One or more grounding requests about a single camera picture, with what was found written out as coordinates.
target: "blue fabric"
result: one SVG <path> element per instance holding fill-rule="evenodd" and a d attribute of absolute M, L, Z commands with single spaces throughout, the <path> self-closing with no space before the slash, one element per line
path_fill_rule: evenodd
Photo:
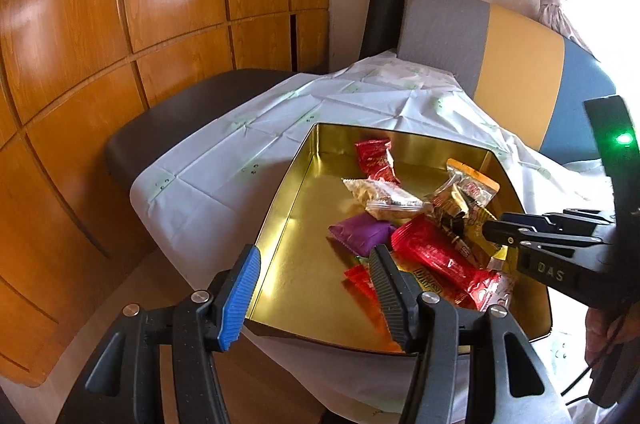
<path fill-rule="evenodd" d="M 565 38 L 560 89 L 540 153 L 560 164 L 597 159 L 598 149 L 582 102 L 615 93 L 616 87 L 598 61 Z"/>

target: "window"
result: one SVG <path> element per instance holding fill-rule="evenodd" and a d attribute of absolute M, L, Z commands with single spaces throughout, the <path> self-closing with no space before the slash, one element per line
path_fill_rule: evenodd
<path fill-rule="evenodd" d="M 567 0 L 562 10 L 613 80 L 640 130 L 640 0 Z"/>

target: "wooden floor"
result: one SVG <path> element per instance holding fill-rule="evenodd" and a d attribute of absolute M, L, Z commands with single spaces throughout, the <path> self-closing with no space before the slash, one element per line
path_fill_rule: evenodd
<path fill-rule="evenodd" d="M 157 250 L 80 330 L 41 386 L 27 388 L 1 377 L 0 386 L 26 424 L 53 424 L 84 362 L 124 305 L 136 302 L 145 309 L 163 307 L 174 304 L 190 291 L 185 280 Z M 167 359 L 168 354 L 163 353 L 162 357 Z M 320 422 L 324 407 L 244 337 L 226 354 L 215 354 L 215 363 L 232 424 Z M 165 412 L 167 424 L 175 422 L 170 406 Z"/>

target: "wooden wardrobe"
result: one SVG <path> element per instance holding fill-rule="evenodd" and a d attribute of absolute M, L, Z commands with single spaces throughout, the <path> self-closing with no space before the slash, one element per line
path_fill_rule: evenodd
<path fill-rule="evenodd" d="M 154 248 L 109 137 L 199 80 L 321 67 L 327 46 L 328 0 L 0 0 L 0 375 L 43 382 Z"/>

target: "gold tin box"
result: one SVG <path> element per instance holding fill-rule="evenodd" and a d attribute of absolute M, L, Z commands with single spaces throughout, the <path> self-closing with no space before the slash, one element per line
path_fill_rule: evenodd
<path fill-rule="evenodd" d="M 447 179 L 446 161 L 453 157 L 500 184 L 488 206 L 493 214 L 524 212 L 491 151 L 413 133 L 316 124 L 283 178 L 258 236 L 262 269 L 248 311 L 252 329 L 355 350 L 400 352 L 380 312 L 344 281 L 355 258 L 327 238 L 331 224 L 362 212 L 341 181 L 364 177 L 354 143 L 385 137 L 392 141 L 402 187 L 412 194 L 421 197 L 441 185 Z M 509 263 L 515 263 L 516 253 L 510 249 Z M 552 320 L 546 287 L 514 274 L 511 313 L 530 340 L 548 335 Z"/>

